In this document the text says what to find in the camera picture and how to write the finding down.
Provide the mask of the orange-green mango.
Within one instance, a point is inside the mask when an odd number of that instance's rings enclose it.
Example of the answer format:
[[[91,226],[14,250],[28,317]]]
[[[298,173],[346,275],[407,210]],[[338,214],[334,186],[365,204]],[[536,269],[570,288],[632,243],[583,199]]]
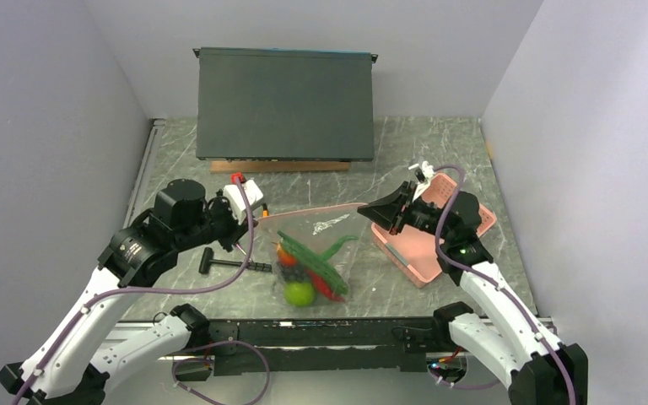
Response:
[[[296,258],[287,252],[282,244],[276,245],[276,254],[278,258],[278,263],[283,267],[294,267],[297,264]]]

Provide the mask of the long green chili pepper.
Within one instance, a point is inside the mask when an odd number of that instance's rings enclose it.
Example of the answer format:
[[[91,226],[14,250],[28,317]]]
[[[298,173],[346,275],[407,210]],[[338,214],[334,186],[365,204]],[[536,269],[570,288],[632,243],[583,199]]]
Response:
[[[328,261],[334,255],[336,255],[347,242],[355,241],[355,240],[358,240],[358,239],[359,239],[359,237],[355,236],[355,235],[344,235],[344,236],[339,237],[331,246],[329,246],[321,254],[321,259],[323,261]]]

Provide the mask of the clear pink-dotted zip bag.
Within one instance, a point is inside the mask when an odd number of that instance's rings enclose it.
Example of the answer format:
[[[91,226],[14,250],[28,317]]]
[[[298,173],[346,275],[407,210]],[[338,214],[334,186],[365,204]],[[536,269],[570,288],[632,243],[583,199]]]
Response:
[[[352,295],[350,273],[368,220],[361,202],[277,213],[258,220],[275,290],[296,309],[341,305]]]

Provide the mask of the green cucumber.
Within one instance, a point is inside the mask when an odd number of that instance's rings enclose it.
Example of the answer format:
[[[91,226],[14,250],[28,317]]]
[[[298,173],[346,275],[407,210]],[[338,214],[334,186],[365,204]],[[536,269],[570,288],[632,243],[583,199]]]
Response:
[[[280,244],[283,248],[292,254],[297,262],[300,262],[305,267],[308,267],[314,273],[320,275],[337,295],[346,295],[349,292],[348,283],[339,274],[338,270],[329,263],[321,259],[321,254],[315,253],[308,246],[294,237],[287,235],[282,230],[277,231],[280,237]]]

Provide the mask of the green apple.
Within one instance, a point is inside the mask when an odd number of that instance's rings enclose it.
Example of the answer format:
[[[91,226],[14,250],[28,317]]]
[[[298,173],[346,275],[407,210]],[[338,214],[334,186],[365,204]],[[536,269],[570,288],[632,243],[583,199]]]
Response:
[[[294,307],[306,307],[316,300],[316,290],[308,282],[290,282],[283,287],[285,301]]]

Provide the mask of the red chili pepper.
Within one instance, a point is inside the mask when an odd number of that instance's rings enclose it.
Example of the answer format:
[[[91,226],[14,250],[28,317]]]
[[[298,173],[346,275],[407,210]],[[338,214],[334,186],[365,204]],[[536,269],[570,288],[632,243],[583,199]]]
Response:
[[[325,298],[327,298],[330,301],[334,301],[334,302],[345,301],[345,299],[341,295],[337,295],[332,291],[328,283],[320,275],[314,273],[311,270],[307,270],[306,272],[310,278],[313,287],[319,294],[323,295]]]

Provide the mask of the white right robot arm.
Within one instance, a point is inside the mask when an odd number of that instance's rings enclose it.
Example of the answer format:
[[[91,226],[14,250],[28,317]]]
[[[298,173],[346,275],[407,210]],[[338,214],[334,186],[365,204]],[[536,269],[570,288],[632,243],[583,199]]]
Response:
[[[505,387],[512,404],[585,404],[588,357],[566,344],[521,302],[479,239],[477,197],[456,187],[443,207],[425,202],[404,181],[392,194],[357,209],[392,235],[406,228],[433,236],[441,271],[463,289],[492,321],[488,327],[462,302],[433,314],[436,347],[466,349]]]

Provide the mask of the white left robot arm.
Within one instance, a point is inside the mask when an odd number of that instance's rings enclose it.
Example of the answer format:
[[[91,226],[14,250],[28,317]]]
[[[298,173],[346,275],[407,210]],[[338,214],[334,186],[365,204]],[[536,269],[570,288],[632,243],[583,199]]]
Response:
[[[212,341],[210,323],[188,304],[116,346],[102,343],[140,297],[156,292],[156,281],[182,252],[212,243],[231,251],[242,236],[252,236],[253,212],[263,199],[259,186],[242,175],[212,198],[197,181],[171,181],[151,208],[112,236],[56,330],[27,360],[4,365],[0,384],[29,404],[100,404],[157,358],[202,352]]]

